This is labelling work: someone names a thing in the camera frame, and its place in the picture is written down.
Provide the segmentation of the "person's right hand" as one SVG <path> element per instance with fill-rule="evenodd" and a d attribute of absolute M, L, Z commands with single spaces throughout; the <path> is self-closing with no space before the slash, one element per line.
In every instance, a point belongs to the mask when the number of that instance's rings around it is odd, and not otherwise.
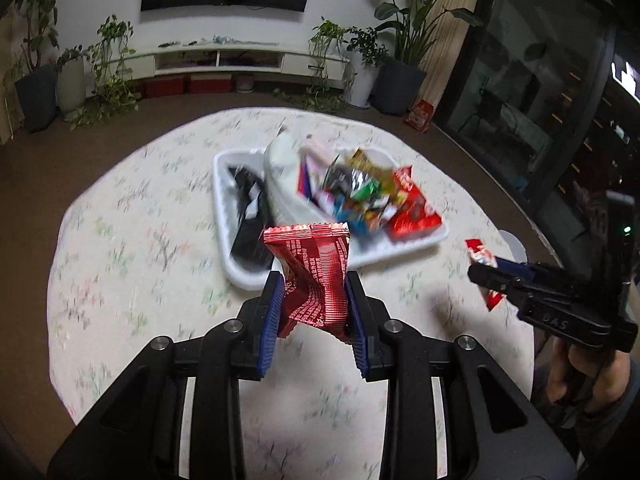
<path fill-rule="evenodd" d="M 578 373 L 594 380 L 586 411 L 592 412 L 620 400 L 627 390 L 631 376 L 631 357 L 615 351 L 600 354 L 574 346 L 554 338 L 553 350 L 546 385 L 546 395 L 551 403 L 558 402 L 568 391 L 568 373 Z"/>

